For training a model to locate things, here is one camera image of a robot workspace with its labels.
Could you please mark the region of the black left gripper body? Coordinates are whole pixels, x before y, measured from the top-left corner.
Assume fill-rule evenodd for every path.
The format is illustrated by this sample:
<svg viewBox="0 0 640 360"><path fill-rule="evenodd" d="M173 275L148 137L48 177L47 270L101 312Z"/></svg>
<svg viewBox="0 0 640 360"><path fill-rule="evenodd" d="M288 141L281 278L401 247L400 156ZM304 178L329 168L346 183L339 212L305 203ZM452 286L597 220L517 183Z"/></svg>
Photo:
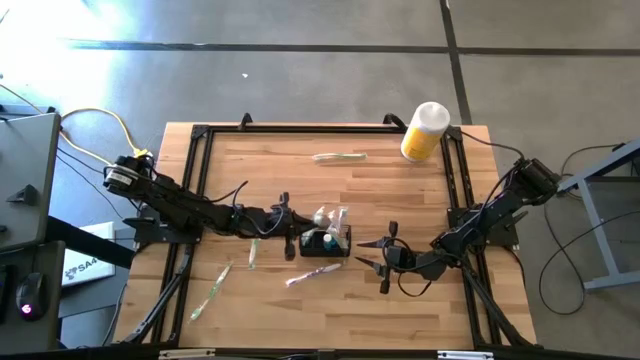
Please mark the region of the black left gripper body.
<svg viewBox="0 0 640 360"><path fill-rule="evenodd" d="M281 206L274 205L271 211L263 208L234 207L235 231L240 238L267 239L282 235L283 210Z"/></svg>

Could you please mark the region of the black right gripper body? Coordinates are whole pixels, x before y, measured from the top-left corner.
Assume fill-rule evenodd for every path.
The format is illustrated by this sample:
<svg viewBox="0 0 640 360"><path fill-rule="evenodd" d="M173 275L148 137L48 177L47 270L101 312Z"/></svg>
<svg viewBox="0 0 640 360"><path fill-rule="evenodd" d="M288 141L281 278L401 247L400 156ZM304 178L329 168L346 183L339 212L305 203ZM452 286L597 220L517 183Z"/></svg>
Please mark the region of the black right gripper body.
<svg viewBox="0 0 640 360"><path fill-rule="evenodd" d="M447 268L442 251L413 252L401 247L392 251L392 264L399 272L417 273L430 281L438 280Z"/></svg>

